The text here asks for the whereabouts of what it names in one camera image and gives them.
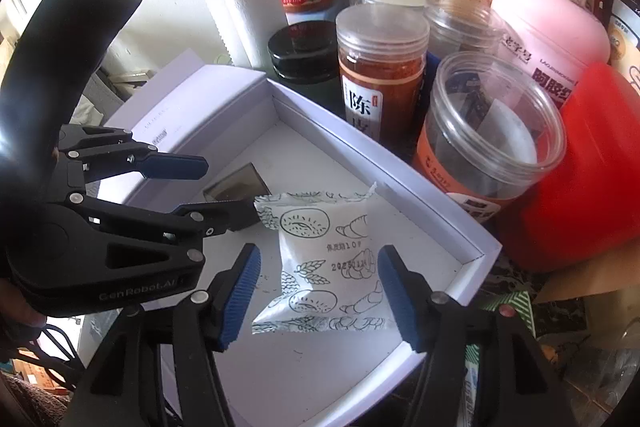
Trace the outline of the left hand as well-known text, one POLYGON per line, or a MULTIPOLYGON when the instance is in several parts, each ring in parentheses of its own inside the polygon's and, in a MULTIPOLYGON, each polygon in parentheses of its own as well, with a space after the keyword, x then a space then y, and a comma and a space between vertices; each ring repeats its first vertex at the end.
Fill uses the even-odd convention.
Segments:
POLYGON ((11 340, 35 340, 47 324, 47 317, 36 311, 21 291, 10 282, 0 282, 1 335, 11 340))

